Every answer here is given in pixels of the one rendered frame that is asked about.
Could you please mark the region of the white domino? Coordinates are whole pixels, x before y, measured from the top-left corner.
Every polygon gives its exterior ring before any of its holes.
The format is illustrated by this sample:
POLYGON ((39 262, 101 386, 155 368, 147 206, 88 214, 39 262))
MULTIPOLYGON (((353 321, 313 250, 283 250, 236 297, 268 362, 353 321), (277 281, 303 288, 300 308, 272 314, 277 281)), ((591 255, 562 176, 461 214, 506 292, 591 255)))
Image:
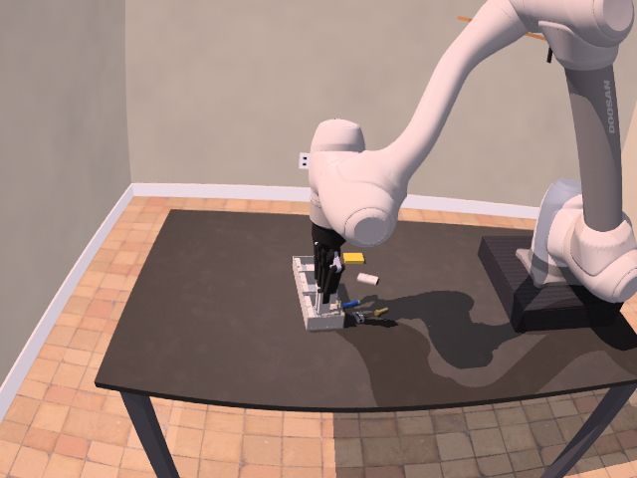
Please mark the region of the white domino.
POLYGON ((365 274, 359 274, 357 281, 360 282, 365 282, 365 283, 369 283, 369 284, 373 284, 376 285, 378 280, 378 277, 373 277, 373 276, 369 276, 369 275, 365 275, 365 274))

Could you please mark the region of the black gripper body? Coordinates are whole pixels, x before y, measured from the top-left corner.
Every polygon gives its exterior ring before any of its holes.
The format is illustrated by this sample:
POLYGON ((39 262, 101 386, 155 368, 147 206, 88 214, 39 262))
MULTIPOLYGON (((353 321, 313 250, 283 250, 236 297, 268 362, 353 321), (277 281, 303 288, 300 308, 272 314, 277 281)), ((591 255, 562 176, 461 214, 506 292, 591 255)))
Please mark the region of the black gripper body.
POLYGON ((338 253, 340 257, 340 246, 346 242, 337 232, 330 229, 319 227, 313 223, 312 237, 318 243, 322 245, 322 249, 326 250, 326 264, 333 264, 334 252, 338 253))

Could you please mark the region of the white three-compartment bin rack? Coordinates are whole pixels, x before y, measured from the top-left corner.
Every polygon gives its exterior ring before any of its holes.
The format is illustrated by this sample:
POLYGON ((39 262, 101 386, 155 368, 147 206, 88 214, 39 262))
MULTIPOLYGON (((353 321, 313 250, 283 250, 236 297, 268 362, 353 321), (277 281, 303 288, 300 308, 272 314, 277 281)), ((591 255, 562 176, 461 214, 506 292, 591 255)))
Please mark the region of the white three-compartment bin rack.
POLYGON ((315 279, 314 256, 293 256, 293 270, 307 331, 343 329, 344 312, 337 290, 335 294, 331 294, 329 314, 317 317, 315 307, 318 280, 315 279))

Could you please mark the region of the yellow block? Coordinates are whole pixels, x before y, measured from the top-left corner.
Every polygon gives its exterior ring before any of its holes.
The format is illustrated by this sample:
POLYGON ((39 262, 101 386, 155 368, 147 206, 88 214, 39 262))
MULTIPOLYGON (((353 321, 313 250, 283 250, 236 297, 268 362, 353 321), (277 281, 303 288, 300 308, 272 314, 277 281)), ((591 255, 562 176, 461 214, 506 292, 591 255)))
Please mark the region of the yellow block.
POLYGON ((364 260, 361 253, 343 253, 345 264, 363 264, 364 260))

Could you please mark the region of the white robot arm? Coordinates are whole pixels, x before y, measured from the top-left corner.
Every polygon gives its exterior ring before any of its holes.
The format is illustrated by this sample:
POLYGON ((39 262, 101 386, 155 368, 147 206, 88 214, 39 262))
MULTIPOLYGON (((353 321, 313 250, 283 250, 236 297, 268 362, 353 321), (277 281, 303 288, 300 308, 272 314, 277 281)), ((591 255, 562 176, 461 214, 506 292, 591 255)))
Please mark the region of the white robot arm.
POLYGON ((385 242, 411 176, 471 71, 528 32, 542 33, 564 67, 581 183, 562 178, 550 186, 531 248, 516 256, 537 288, 583 285, 610 303, 629 300, 637 292, 637 243, 622 211, 613 63, 633 23, 632 0, 488 0, 446 51, 409 126, 392 144, 368 151, 358 124, 319 124, 309 165, 312 223, 357 247, 385 242))

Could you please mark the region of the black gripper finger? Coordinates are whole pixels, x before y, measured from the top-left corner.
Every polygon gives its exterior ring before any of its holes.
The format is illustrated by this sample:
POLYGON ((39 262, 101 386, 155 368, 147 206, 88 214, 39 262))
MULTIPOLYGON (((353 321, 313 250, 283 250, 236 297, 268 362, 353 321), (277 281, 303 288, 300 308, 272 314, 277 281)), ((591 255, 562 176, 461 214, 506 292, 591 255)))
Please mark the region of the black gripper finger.
POLYGON ((326 264, 326 250, 321 249, 322 274, 320 289, 318 289, 318 315, 329 314, 331 294, 335 294, 342 272, 345 269, 344 264, 340 264, 338 253, 334 252, 333 264, 326 264))
POLYGON ((321 248, 322 245, 318 242, 316 242, 313 238, 314 241, 314 259, 315 259, 315 279, 318 280, 317 281, 317 296, 316 296, 316 311, 318 310, 318 305, 319 305, 319 293, 318 293, 318 289, 320 289, 320 284, 321 284, 321 274, 322 274, 322 265, 320 264, 321 262, 321 248))

